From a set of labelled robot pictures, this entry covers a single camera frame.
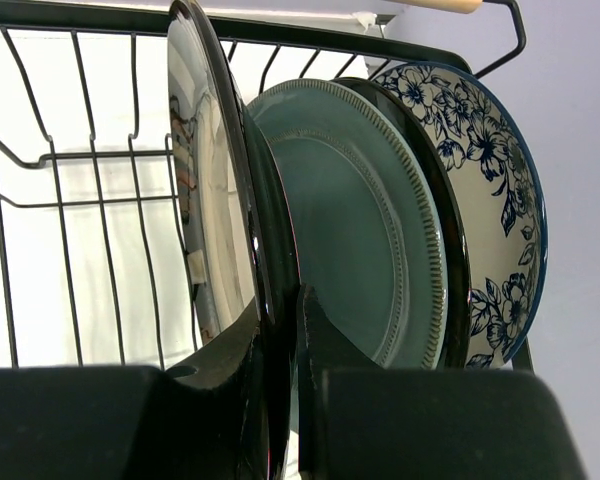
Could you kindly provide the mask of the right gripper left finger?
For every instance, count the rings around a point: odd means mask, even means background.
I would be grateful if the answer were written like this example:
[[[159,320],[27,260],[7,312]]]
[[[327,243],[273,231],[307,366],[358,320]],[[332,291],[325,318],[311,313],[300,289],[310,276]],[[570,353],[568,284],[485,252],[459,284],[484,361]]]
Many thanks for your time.
[[[156,379],[139,428],[142,479],[264,479],[269,470],[258,309]]]

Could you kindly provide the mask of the teal plate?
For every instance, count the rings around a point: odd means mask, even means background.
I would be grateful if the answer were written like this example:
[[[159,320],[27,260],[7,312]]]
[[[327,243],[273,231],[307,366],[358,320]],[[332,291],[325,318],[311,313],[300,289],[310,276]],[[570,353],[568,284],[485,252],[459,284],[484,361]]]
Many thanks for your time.
[[[447,313],[444,242],[410,147],[368,100],[293,79],[254,98],[289,204],[302,280],[385,368],[434,369]]]

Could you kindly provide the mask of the blue floral plate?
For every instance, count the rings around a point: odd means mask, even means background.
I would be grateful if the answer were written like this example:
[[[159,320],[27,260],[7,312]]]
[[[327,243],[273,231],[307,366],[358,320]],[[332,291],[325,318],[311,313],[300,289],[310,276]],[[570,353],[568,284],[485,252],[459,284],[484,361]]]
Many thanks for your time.
[[[471,271],[469,368],[499,368],[536,317],[548,257],[544,196],[513,117],[474,75],[434,62],[385,69],[375,82],[418,119],[447,172]]]

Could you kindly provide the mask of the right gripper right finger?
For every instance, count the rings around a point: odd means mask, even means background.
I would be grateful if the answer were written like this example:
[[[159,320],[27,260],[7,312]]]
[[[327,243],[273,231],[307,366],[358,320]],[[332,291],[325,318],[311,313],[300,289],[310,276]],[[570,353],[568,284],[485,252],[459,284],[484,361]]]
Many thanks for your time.
[[[362,448],[369,423],[355,382],[379,368],[332,324],[308,284],[297,306],[297,367],[300,476],[343,479],[345,450]]]

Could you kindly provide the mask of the black rimmed plate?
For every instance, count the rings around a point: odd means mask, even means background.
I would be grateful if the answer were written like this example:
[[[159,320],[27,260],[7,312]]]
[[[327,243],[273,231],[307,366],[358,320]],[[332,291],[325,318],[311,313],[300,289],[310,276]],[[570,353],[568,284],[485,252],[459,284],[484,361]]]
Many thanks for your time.
[[[171,4],[167,42],[175,177],[201,339],[194,353],[255,303],[269,440],[264,479],[279,479],[289,440],[300,288],[286,197],[269,144],[197,2]]]
[[[459,207],[442,161],[415,114],[388,89],[362,78],[341,77],[335,82],[361,95],[387,118],[410,147],[423,174],[436,227],[444,242],[448,287],[445,336],[438,367],[462,369],[469,349],[470,262]]]

